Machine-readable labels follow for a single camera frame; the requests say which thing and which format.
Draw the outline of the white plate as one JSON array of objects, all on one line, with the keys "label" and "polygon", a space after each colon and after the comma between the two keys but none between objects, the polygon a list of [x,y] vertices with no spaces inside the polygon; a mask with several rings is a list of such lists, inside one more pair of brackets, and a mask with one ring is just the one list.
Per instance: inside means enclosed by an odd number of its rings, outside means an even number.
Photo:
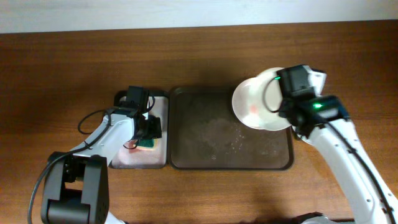
[{"label": "white plate", "polygon": [[233,92],[232,107],[235,116],[253,129],[266,129],[268,110],[263,102],[262,80],[254,77],[241,82]]},{"label": "white plate", "polygon": [[264,89],[262,99],[264,106],[268,110],[265,129],[267,131],[280,131],[290,126],[290,123],[285,118],[281,118],[277,111],[282,103],[282,93],[276,74],[278,70],[281,70],[281,68],[270,68],[256,76],[262,80]]}]

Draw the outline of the white plate front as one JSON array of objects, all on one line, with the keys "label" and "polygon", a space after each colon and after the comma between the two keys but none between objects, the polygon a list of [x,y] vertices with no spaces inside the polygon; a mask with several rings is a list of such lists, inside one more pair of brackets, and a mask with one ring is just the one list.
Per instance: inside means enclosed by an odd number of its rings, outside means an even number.
[{"label": "white plate front", "polygon": [[232,107],[235,116],[253,129],[266,129],[268,110],[263,102],[262,80],[254,77],[241,82],[233,92]]}]

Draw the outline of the green yellow sponge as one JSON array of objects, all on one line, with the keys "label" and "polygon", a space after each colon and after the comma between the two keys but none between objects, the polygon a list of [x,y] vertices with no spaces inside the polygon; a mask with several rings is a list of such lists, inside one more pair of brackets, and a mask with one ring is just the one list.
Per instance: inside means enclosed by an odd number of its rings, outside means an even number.
[{"label": "green yellow sponge", "polygon": [[143,140],[133,140],[129,147],[137,150],[143,150],[143,151],[153,151],[159,141],[157,139],[143,139]]}]

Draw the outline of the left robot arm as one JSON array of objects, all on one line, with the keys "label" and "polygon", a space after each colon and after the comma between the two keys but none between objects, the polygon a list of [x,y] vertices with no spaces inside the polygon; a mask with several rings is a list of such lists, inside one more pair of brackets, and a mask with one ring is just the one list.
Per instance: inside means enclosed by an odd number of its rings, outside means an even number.
[{"label": "left robot arm", "polygon": [[162,136],[161,119],[150,114],[159,94],[130,86],[102,109],[100,125],[68,152],[53,152],[32,191],[44,184],[40,211],[43,223],[121,223],[109,210],[108,167],[120,148],[131,149]]}]

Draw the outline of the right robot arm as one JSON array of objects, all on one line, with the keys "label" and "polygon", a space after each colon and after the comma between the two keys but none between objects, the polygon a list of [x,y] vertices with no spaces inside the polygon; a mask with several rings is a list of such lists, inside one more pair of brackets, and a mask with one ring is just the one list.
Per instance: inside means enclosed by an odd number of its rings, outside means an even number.
[{"label": "right robot arm", "polygon": [[356,223],[397,223],[397,198],[383,181],[337,96],[320,94],[308,65],[276,72],[282,102],[277,110],[322,155],[348,199]]}]

